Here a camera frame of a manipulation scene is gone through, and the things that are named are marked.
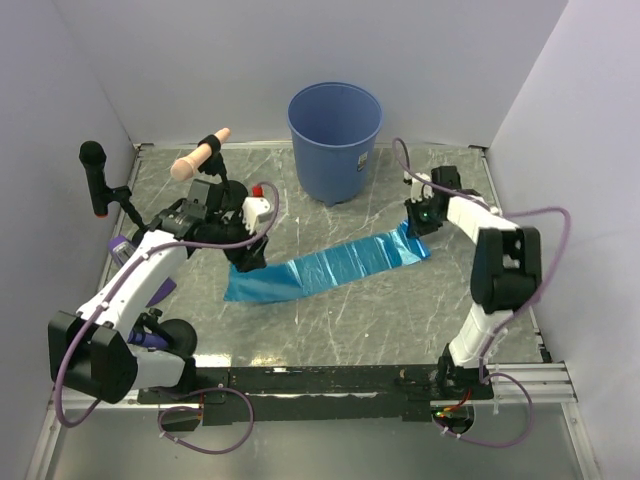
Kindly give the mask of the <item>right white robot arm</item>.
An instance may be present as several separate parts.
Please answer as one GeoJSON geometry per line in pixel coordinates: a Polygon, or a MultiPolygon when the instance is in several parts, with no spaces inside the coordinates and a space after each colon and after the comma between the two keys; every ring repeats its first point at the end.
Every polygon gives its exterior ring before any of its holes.
{"type": "Polygon", "coordinates": [[[469,291],[470,311],[438,360],[441,394],[458,398],[487,373],[480,362],[507,332],[506,323],[538,290],[542,280],[541,236],[503,218],[473,189],[464,189],[455,166],[430,174],[404,174],[411,187],[405,207],[407,236],[425,237],[446,223],[475,246],[469,291]]]}

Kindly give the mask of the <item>blue plastic trash bin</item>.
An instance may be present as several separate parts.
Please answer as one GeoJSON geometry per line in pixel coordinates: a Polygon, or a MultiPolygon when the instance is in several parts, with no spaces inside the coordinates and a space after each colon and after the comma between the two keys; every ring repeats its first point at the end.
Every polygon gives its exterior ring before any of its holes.
{"type": "Polygon", "coordinates": [[[347,202],[365,187],[383,110],[361,87],[322,82],[300,90],[287,109],[297,178],[327,206],[347,202]]]}

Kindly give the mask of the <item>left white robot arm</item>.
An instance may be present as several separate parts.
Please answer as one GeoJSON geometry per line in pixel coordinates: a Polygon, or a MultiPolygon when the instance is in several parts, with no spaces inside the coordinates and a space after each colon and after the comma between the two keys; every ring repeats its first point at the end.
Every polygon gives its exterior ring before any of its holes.
{"type": "Polygon", "coordinates": [[[197,334],[186,321],[147,326],[151,297],[199,249],[224,252],[240,272],[265,267],[267,232],[279,212],[242,183],[196,180],[186,197],[148,224],[133,255],[93,298],[48,325],[54,397],[64,388],[115,404],[130,391],[160,387],[184,402],[196,393],[197,334]]]}

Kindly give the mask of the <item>blue trash bag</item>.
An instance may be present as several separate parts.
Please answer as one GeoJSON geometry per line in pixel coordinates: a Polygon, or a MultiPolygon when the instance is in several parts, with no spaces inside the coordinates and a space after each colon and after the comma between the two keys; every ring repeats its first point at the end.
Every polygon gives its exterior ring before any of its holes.
{"type": "Polygon", "coordinates": [[[231,268],[224,300],[269,304],[303,299],[430,257],[420,239],[408,236],[408,222],[403,221],[391,231],[263,269],[240,273],[231,268]]]}

